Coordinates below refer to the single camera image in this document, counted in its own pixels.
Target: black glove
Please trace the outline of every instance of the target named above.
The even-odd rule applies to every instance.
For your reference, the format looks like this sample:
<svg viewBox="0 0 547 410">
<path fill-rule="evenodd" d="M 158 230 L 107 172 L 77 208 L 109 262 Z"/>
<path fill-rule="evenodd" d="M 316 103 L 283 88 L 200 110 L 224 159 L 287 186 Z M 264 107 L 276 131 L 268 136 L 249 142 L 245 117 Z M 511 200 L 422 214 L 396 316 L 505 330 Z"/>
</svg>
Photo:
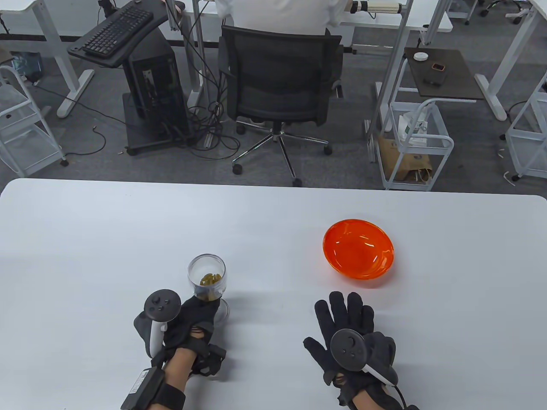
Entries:
<svg viewBox="0 0 547 410">
<path fill-rule="evenodd" d="M 213 336 L 214 315 L 216 314 L 220 305 L 220 299 L 205 302 L 197 297 L 193 296 L 184 302 L 181 306 L 179 315 L 172 321 L 167 323 L 167 331 L 164 333 L 164 347 L 160 353 L 152 358 L 153 366 L 162 366 L 165 362 L 169 361 L 178 348 L 186 348 L 193 350 L 197 353 L 198 362 L 203 362 L 210 355 L 209 341 Z M 146 352 L 150 356 L 149 340 L 150 340 L 150 328 L 152 321 L 141 312 L 139 316 L 135 318 L 133 322 L 135 329 L 143 338 L 146 347 Z M 191 337 L 192 328 L 198 328 L 203 331 L 204 337 L 197 339 Z M 219 348 L 215 349 L 215 352 L 220 353 Z"/>
<path fill-rule="evenodd" d="M 323 369 L 323 380 L 327 385 L 333 383 L 340 389 L 338 400 L 341 406 L 349 406 L 354 409 L 353 398 L 359 392 L 366 390 L 380 407 L 386 410 L 400 410 L 399 402 L 384 391 L 383 384 L 378 379 L 362 371 L 351 372 L 342 368 L 330 352 L 330 340 L 334 333 L 340 329 L 353 329 L 363 336 L 373 333 L 373 309 L 370 306 L 363 306 L 363 300 L 355 292 L 347 296 L 347 308 L 344 304 L 344 296 L 340 292 L 332 292 L 329 295 L 329 300 L 332 316 L 326 301 L 320 300 L 315 304 L 315 314 L 327 348 L 325 349 L 311 337 L 304 339 L 304 347 Z"/>
</svg>

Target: stemmed glass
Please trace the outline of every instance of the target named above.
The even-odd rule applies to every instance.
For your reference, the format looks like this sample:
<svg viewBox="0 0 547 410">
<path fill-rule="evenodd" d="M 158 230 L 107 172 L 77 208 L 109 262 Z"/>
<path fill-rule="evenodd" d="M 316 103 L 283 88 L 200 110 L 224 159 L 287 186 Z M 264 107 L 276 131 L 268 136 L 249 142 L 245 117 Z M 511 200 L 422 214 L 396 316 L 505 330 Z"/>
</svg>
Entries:
<svg viewBox="0 0 547 410">
<path fill-rule="evenodd" d="M 217 255 L 196 256 L 188 265 L 188 279 L 194 288 L 194 295 L 201 300 L 211 302 L 220 299 L 226 290 L 226 265 Z M 223 324 L 230 308 L 224 299 L 214 316 L 214 325 Z"/>
</svg>

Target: office chair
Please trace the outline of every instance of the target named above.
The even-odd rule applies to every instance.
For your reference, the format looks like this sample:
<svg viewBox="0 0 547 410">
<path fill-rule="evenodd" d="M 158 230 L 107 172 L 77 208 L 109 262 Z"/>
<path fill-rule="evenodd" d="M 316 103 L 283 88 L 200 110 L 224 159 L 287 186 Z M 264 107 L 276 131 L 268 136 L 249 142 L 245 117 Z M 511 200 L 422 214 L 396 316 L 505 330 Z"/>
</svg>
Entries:
<svg viewBox="0 0 547 410">
<path fill-rule="evenodd" d="M 479 1 L 479 5 L 483 5 L 485 3 L 485 0 L 478 0 Z M 532 3 L 530 3 L 529 0 L 511 0 L 513 2 L 513 4 L 515 4 L 515 6 L 519 9 L 519 12 L 518 13 L 507 13 L 505 15 L 505 17 L 507 18 L 512 18 L 514 17 L 513 19 L 513 24 L 520 24 L 520 22 L 522 21 L 522 15 L 521 15 L 521 12 L 523 10 L 525 10 L 521 4 L 526 4 L 526 5 L 529 5 L 530 7 L 532 6 Z M 490 12 L 491 9 L 493 9 L 494 7 L 496 7 L 498 4 L 500 3 L 507 3 L 508 0 L 493 0 L 492 2 L 490 2 L 490 4 L 484 9 L 482 10 L 479 14 L 481 17 L 486 17 L 488 15 L 488 13 Z"/>
<path fill-rule="evenodd" d="M 269 140 L 279 142 L 293 186 L 302 186 L 290 163 L 284 139 L 293 138 L 322 144 L 325 155 L 333 153 L 329 142 L 285 132 L 292 122 L 327 120 L 329 97 L 341 72 L 341 55 L 335 62 L 341 36 L 276 34 L 223 26 L 219 41 L 219 68 L 228 83 L 228 117 L 245 127 L 268 132 L 257 144 L 232 162 L 236 175 L 243 172 L 237 162 Z M 272 128 L 238 121 L 239 116 L 272 121 Z"/>
</svg>

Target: computer tower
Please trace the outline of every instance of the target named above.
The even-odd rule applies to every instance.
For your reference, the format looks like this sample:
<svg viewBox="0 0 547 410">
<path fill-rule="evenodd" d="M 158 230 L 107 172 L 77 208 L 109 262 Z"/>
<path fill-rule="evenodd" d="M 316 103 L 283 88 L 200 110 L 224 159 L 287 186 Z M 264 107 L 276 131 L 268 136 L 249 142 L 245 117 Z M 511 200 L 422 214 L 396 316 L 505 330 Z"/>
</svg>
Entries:
<svg viewBox="0 0 547 410">
<path fill-rule="evenodd" d="M 156 28 L 135 48 L 124 63 L 127 82 L 131 90 L 134 110 L 140 126 L 146 122 L 148 132 L 155 134 L 151 145 L 173 138 L 183 143 L 193 140 L 193 130 L 188 122 L 187 101 L 184 98 L 173 49 Z"/>
</svg>

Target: floor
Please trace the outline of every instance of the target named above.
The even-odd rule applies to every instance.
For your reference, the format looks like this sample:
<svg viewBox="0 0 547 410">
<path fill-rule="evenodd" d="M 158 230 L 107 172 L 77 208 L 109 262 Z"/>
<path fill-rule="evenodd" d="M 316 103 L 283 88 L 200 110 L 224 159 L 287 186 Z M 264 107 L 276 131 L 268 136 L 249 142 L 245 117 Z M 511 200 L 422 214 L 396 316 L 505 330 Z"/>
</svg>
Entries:
<svg viewBox="0 0 547 410">
<path fill-rule="evenodd" d="M 504 18 L 510 6 L 501 6 L 490 12 L 487 18 L 477 14 L 471 24 L 455 20 L 452 33 L 439 34 L 434 45 L 443 48 L 458 48 L 462 51 L 473 73 L 493 76 L 499 62 L 509 47 L 518 26 Z M 357 29 L 354 43 L 385 44 L 394 42 L 394 32 L 389 30 Z M 416 44 L 411 37 L 409 45 Z M 7 42 L 7 47 L 17 49 L 21 42 Z M 181 80 L 185 76 L 184 50 L 176 49 Z M 215 69 L 216 50 L 208 49 L 207 58 Z M 371 117 L 375 98 L 373 83 L 381 80 L 387 59 L 370 55 L 346 54 L 344 60 L 345 98 L 331 102 L 328 122 L 322 127 L 305 124 L 294 126 L 297 133 L 328 139 L 334 149 L 332 156 L 324 156 L 321 147 L 309 144 L 288 144 L 289 155 L 297 175 L 304 186 L 316 188 L 382 189 L 378 164 L 369 163 L 361 123 Z M 74 61 L 77 72 L 92 65 Z M 547 67 L 547 23 L 542 21 L 522 53 L 508 81 L 500 92 L 500 100 L 506 108 L 526 100 L 542 77 Z M 121 95 L 128 92 L 125 76 L 120 69 L 96 68 L 95 77 L 80 101 L 118 119 L 124 119 Z M 66 93 L 55 64 L 46 60 L 47 76 L 40 86 Z M 33 95 L 40 106 L 57 107 L 60 98 L 43 90 L 33 88 Z M 445 104 L 441 112 L 456 146 L 443 170 L 435 191 L 491 192 L 505 194 L 530 194 L 547 196 L 547 181 L 525 177 L 516 186 L 503 178 L 503 173 L 514 169 L 505 143 L 499 135 L 508 128 L 508 122 L 497 121 L 485 102 L 470 104 Z M 241 184 L 290 186 L 291 178 L 281 151 L 276 144 L 269 144 L 242 161 L 243 175 L 234 175 L 230 160 L 204 160 L 187 149 L 169 148 L 138 156 L 128 156 L 125 126 L 105 118 L 81 106 L 75 107 L 64 120 L 50 114 L 48 123 L 54 129 L 65 152 L 89 152 L 101 146 L 102 139 L 92 132 L 103 133 L 106 147 L 89 156 L 68 157 L 70 165 L 63 168 L 57 164 L 37 172 L 33 178 L 93 179 L 119 181 L 149 181 L 164 183 L 197 184 Z M 254 144 L 259 138 L 255 132 L 238 136 L 233 124 L 228 121 L 224 132 L 234 135 L 243 148 Z M 207 155 L 222 157 L 225 151 L 212 151 Z M 15 178 L 15 174 L 0 162 L 0 190 Z"/>
</svg>

